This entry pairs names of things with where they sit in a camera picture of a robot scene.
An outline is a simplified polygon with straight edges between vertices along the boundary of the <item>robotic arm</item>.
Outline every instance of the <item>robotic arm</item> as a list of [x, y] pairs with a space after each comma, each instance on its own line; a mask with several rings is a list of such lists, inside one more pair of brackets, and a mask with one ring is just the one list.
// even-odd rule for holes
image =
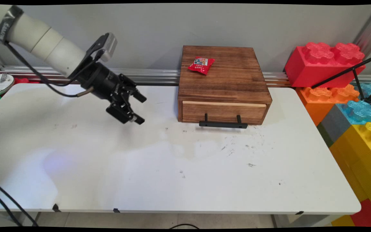
[[8, 42], [44, 60], [65, 77], [78, 80], [81, 87], [100, 99], [107, 99], [111, 104], [106, 111], [120, 122], [144, 122], [128, 102], [131, 95], [140, 102], [147, 100], [137, 90], [135, 82], [123, 74], [115, 75], [97, 62], [99, 59], [107, 62], [112, 57], [117, 45], [112, 33], [102, 35], [84, 52], [44, 22], [24, 14], [17, 6], [0, 5], [0, 43], [10, 47]]

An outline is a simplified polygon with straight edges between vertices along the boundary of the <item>table leg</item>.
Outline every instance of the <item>table leg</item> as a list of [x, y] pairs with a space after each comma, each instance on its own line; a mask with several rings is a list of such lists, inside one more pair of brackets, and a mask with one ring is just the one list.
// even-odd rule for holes
[[301, 215], [290, 222], [288, 215], [274, 214], [273, 218], [277, 227], [321, 227], [338, 219], [342, 215]]

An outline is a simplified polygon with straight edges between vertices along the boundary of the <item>black cable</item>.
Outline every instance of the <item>black cable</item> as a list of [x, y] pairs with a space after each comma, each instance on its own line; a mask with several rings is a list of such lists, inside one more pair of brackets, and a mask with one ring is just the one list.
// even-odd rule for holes
[[16, 202], [1, 186], [0, 186], [0, 191], [5, 194], [20, 210], [22, 213], [25, 214], [31, 220], [33, 223], [33, 226], [38, 226], [37, 222]]
[[84, 96], [85, 94], [93, 91], [93, 89], [91, 89], [90, 91], [82, 91], [78, 94], [74, 94], [74, 95], [69, 95], [69, 94], [64, 94], [60, 91], [58, 91], [57, 89], [55, 89], [54, 87], [52, 87], [50, 84], [52, 85], [56, 85], [56, 86], [67, 86], [69, 84], [71, 84], [73, 81], [75, 81], [78, 77], [78, 75], [84, 71], [87, 67], [89, 67], [90, 65], [92, 65], [93, 63], [97, 62], [100, 58], [100, 55], [99, 56], [96, 56], [94, 58], [93, 61], [91, 61], [88, 65], [86, 65], [84, 68], [82, 68], [79, 72], [77, 72], [73, 78], [71, 78], [71, 80], [69, 80], [67, 83], [64, 83], [64, 84], [58, 84], [58, 83], [55, 83], [55, 82], [52, 82], [50, 81], [48, 78], [46, 78], [44, 75], [42, 75], [41, 73], [39, 73], [37, 70], [35, 70], [22, 56], [21, 54], [19, 54], [8, 42], [5, 43], [5, 45], [9, 48], [9, 50], [12, 52], [12, 54], [15, 55], [16, 58], [18, 58], [24, 65], [26, 65], [29, 69], [31, 69], [31, 71], [37, 75], [41, 81], [46, 84], [50, 89], [52, 89], [54, 92], [56, 92], [57, 94], [60, 94], [64, 97], [81, 97], [81, 96]]
[[15, 55], [15, 57], [17, 57], [22, 63], [24, 63], [24, 65], [26, 65], [29, 69], [31, 69], [31, 71], [34, 72], [35, 75], [37, 75], [43, 81], [43, 83], [46, 84], [54, 92], [56, 92], [57, 94], [60, 94], [60, 95], [62, 95], [64, 97], [78, 97], [76, 94], [69, 95], [69, 94], [64, 94], [64, 93], [56, 90], [54, 87], [52, 87], [49, 84], [49, 80], [46, 77], [44, 77], [41, 73], [39, 73], [37, 70], [35, 70], [9, 43], [5, 43], [5, 45]]
[[187, 223], [179, 224], [179, 225], [173, 226], [173, 227], [171, 227], [170, 229], [174, 229], [174, 228], [179, 227], [179, 226], [192, 226], [192, 227], [194, 227], [194, 228], [196, 228], [196, 229], [200, 229], [200, 228], [198, 228], [198, 227], [195, 226], [195, 225], [187, 224]]
[[4, 203], [3, 200], [1, 200], [0, 198], [0, 204], [4, 207], [4, 209], [6, 210], [6, 212], [9, 214], [9, 216], [11, 217], [11, 219], [15, 222], [15, 224], [17, 226], [22, 226], [21, 223], [19, 223], [19, 221], [15, 218], [15, 216], [12, 214], [12, 212], [9, 210], [9, 208], [6, 206], [6, 204]]

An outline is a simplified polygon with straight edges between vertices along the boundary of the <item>wooden box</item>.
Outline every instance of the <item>wooden box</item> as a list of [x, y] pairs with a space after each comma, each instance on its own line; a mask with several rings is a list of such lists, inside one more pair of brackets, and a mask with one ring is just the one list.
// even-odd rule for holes
[[[207, 75], [188, 67], [196, 56], [215, 59]], [[261, 125], [271, 96], [251, 47], [183, 46], [178, 87], [178, 121]]]

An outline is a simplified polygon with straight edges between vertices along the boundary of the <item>black tape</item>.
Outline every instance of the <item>black tape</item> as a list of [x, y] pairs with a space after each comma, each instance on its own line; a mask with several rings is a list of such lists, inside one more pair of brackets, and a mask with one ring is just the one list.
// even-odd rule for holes
[[15, 20], [22, 15], [22, 13], [24, 13], [24, 11], [16, 5], [12, 5], [6, 12], [0, 23], [0, 43], [5, 43], [9, 29], [15, 23]]
[[58, 209], [58, 205], [55, 204], [53, 207], [52, 207], [52, 210], [54, 210], [54, 212], [61, 212], [59, 209]]

